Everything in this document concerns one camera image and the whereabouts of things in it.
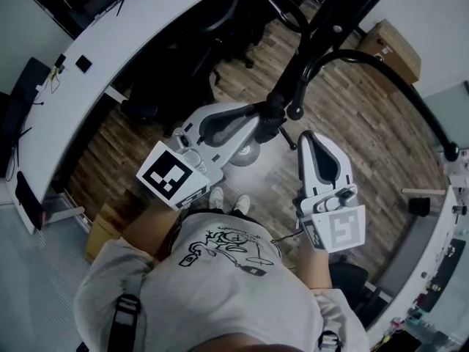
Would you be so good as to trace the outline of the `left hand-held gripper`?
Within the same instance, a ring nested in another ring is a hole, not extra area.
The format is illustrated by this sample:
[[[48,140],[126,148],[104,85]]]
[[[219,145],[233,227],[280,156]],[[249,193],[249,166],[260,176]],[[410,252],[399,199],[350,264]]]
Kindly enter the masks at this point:
[[[185,208],[223,177],[221,167],[250,142],[259,124],[255,114],[247,103],[200,107],[155,145],[136,177],[170,208]]]

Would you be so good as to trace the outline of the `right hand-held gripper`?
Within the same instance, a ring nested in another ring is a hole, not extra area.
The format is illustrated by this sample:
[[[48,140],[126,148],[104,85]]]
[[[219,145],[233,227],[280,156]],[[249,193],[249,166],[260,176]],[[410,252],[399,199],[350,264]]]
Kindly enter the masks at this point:
[[[366,208],[358,201],[347,155],[328,137],[304,131],[298,139],[298,160],[303,185],[294,200],[297,228],[318,251],[363,245]]]

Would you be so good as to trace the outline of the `black stand with curved legs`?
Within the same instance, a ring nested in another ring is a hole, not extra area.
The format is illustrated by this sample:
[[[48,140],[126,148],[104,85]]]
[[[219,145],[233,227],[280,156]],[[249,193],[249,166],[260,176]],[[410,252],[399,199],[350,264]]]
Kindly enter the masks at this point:
[[[270,119],[282,117],[280,109],[285,109],[286,116],[291,120],[301,119],[307,86],[327,63],[337,59],[362,63],[385,76],[411,102],[439,140],[446,159],[450,162],[458,159],[460,150],[457,144],[448,138],[434,114],[413,87],[376,57],[342,48],[344,41],[380,0],[324,0],[311,20],[306,18],[293,0],[272,0],[272,2],[285,6],[294,17],[296,20],[294,23],[286,18],[280,20],[290,30],[300,35],[300,42],[273,89],[283,100],[272,106],[272,111],[268,115]]]

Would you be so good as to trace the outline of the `person's left forearm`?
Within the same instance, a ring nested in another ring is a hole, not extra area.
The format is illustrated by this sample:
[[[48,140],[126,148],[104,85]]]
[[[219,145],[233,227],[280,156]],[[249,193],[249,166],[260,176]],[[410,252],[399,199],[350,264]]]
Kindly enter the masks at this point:
[[[161,262],[169,256],[171,237],[180,214],[180,210],[173,210],[156,199],[125,228],[122,238]]]

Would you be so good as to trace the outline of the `person's right forearm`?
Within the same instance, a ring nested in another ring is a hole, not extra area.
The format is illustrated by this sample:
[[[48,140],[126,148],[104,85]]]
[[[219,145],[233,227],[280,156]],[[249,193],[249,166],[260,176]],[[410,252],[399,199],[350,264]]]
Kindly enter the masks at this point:
[[[332,288],[329,254],[323,250],[316,250],[306,236],[300,239],[295,274],[310,290]]]

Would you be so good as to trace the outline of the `white shoe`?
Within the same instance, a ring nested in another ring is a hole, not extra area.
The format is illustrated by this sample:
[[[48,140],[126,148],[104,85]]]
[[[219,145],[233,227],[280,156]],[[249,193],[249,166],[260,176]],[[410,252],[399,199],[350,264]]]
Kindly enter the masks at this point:
[[[247,194],[242,194],[240,195],[233,207],[234,212],[239,212],[243,215],[247,215],[251,206],[251,200],[249,195]]]
[[[222,209],[224,206],[224,191],[221,187],[215,187],[209,195],[209,209]]]

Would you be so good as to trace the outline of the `black office chair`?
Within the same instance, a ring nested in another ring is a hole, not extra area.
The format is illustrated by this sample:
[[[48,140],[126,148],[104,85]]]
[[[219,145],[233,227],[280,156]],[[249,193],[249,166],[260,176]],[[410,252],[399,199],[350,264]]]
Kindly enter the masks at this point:
[[[219,58],[239,59],[251,69],[254,60],[247,51],[265,31],[260,0],[204,0],[197,31],[215,39]]]
[[[121,104],[128,117],[163,126],[170,137],[179,122],[215,102],[210,77],[220,61],[220,30],[191,30],[142,65],[130,97]]]

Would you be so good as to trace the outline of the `small black box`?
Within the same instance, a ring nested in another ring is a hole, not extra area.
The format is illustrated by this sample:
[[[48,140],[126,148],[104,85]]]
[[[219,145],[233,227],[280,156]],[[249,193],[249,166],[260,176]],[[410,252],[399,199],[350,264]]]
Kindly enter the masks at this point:
[[[426,217],[431,208],[429,197],[412,197],[408,200],[408,212],[414,216]]]

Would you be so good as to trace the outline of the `wooden dowel bar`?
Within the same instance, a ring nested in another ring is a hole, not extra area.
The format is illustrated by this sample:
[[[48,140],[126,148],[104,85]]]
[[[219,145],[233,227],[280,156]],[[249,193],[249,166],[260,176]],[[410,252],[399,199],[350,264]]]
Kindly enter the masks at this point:
[[[419,188],[402,188],[401,193],[407,196],[420,197],[444,197],[447,190],[445,189],[419,189]]]

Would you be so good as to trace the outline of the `black chair seat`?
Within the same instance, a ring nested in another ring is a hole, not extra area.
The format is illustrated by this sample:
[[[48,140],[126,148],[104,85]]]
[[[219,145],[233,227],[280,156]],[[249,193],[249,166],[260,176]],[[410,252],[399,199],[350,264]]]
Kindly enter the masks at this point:
[[[331,263],[329,271],[333,288],[340,289],[347,303],[352,309],[355,309],[363,298],[365,284],[369,276],[368,271],[346,262]]]

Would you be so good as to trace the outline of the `white side desk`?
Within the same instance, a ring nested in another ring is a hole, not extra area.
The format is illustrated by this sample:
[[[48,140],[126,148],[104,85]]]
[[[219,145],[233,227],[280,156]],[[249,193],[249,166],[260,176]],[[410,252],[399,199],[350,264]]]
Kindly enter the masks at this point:
[[[394,330],[394,325],[404,323],[408,310],[426,292],[448,251],[457,225],[457,215],[451,209],[458,205],[458,200],[452,186],[446,190],[441,205],[430,213],[429,221],[419,218],[413,222],[377,281],[377,286],[391,300],[366,331],[372,348]]]

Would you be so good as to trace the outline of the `frosted glass partition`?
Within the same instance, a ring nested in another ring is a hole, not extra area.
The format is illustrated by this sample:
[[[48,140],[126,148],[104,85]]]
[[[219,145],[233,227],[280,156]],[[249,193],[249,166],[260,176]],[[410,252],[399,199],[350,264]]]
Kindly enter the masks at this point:
[[[469,149],[469,81],[424,98],[448,137],[460,149]]]

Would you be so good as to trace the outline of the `tall cardboard box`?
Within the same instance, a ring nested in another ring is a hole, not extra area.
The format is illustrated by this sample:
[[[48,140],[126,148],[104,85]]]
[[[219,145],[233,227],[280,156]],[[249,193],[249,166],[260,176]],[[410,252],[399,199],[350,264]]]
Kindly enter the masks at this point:
[[[360,42],[357,50],[377,57],[408,84],[414,84],[420,79],[421,57],[387,20],[377,23]]]

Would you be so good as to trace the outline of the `long white curved desk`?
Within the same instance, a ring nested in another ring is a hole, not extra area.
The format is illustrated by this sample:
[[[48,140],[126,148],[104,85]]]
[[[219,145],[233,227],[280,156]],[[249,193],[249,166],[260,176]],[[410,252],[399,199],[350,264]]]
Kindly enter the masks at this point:
[[[125,0],[65,51],[64,70],[40,87],[7,170],[7,189],[29,233],[35,227],[15,195],[17,172],[42,202],[69,145],[111,82],[154,36],[200,1]],[[75,65],[81,55],[92,63],[86,74]]]

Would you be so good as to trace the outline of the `black desk mat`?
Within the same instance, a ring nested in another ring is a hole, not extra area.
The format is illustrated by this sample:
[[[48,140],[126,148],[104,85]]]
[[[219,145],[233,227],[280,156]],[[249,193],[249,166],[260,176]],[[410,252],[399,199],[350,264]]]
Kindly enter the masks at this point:
[[[447,254],[441,261],[437,273],[429,281],[427,293],[420,302],[420,309],[425,312],[431,312],[433,307],[446,289],[465,249],[466,242],[453,238],[448,247]]]

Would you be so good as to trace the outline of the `flat cardboard box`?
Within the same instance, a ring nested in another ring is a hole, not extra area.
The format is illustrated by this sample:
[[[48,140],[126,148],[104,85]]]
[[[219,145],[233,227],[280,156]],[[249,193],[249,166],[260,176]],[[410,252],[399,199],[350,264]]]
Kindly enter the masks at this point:
[[[105,242],[116,240],[122,234],[123,219],[107,203],[103,205],[96,215],[87,238],[84,258],[92,263],[99,254]]]

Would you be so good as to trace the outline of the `white printed T-shirt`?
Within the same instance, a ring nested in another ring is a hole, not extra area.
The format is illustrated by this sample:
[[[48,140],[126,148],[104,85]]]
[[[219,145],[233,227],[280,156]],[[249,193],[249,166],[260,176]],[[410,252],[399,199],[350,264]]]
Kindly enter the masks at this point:
[[[194,214],[161,263],[123,238],[106,242],[75,299],[78,332],[91,352],[106,349],[117,299],[135,278],[144,352],[186,352],[233,333],[315,352],[324,331],[337,333],[344,352],[369,352],[344,294],[308,289],[267,230],[250,221]]]

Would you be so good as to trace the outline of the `black flat panel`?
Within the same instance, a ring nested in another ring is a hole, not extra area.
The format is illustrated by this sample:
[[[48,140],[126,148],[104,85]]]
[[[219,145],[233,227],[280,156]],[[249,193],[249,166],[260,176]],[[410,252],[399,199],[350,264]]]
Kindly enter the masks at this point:
[[[29,221],[36,229],[41,230],[45,223],[45,210],[32,192],[29,184],[26,182],[26,178],[21,171],[17,172],[15,195],[19,201],[19,204],[25,210]]]

